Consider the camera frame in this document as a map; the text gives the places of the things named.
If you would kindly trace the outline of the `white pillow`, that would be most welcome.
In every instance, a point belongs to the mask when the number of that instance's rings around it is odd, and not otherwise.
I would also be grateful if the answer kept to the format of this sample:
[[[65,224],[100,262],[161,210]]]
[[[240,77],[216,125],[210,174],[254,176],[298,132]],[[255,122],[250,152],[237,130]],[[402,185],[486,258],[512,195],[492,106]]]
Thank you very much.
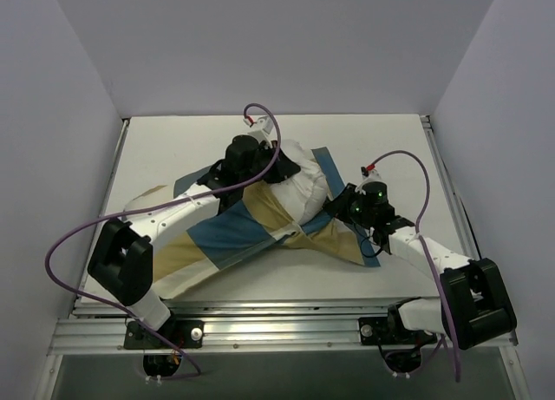
[[[281,151],[300,167],[300,171],[283,182],[271,184],[270,190],[281,207],[302,226],[322,210],[328,197],[328,183],[313,153],[299,142],[284,140]]]

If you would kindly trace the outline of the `blue beige checked pillowcase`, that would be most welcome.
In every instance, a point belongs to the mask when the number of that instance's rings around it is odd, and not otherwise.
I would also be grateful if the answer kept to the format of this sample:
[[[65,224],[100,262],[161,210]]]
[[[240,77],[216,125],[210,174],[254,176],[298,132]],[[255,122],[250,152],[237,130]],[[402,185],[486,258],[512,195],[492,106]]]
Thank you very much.
[[[311,149],[329,187],[337,197],[344,183],[327,148]],[[365,267],[378,267],[372,245],[359,231],[322,210],[300,226],[281,207],[270,185],[259,181],[219,216],[203,220],[153,241],[153,291],[176,298],[224,270],[255,258],[272,247],[307,249]]]

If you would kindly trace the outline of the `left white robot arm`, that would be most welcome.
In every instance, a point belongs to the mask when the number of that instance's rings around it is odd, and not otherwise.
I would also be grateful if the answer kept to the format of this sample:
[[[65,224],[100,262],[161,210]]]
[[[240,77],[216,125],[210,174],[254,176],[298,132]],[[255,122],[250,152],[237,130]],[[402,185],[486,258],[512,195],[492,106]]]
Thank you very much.
[[[271,145],[256,136],[235,137],[225,158],[214,163],[187,190],[154,207],[108,217],[88,263],[88,274],[108,291],[123,311],[142,322],[144,338],[155,347],[175,335],[171,313],[153,290],[153,258],[184,233],[201,226],[202,235],[222,246],[226,259],[245,256],[274,242],[246,212],[250,185],[281,184],[300,173],[305,154],[295,141]]]

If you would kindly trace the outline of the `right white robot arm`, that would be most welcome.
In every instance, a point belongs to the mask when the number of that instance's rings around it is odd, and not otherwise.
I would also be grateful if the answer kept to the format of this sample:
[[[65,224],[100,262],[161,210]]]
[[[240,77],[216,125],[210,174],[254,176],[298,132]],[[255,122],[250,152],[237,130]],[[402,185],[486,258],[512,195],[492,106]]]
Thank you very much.
[[[446,335],[468,350],[516,329],[516,314],[498,266],[422,235],[414,222],[396,214],[385,183],[348,184],[323,209],[349,226],[369,231],[380,251],[423,267],[439,286],[438,298],[409,298],[388,308],[385,331],[394,341],[428,332]]]

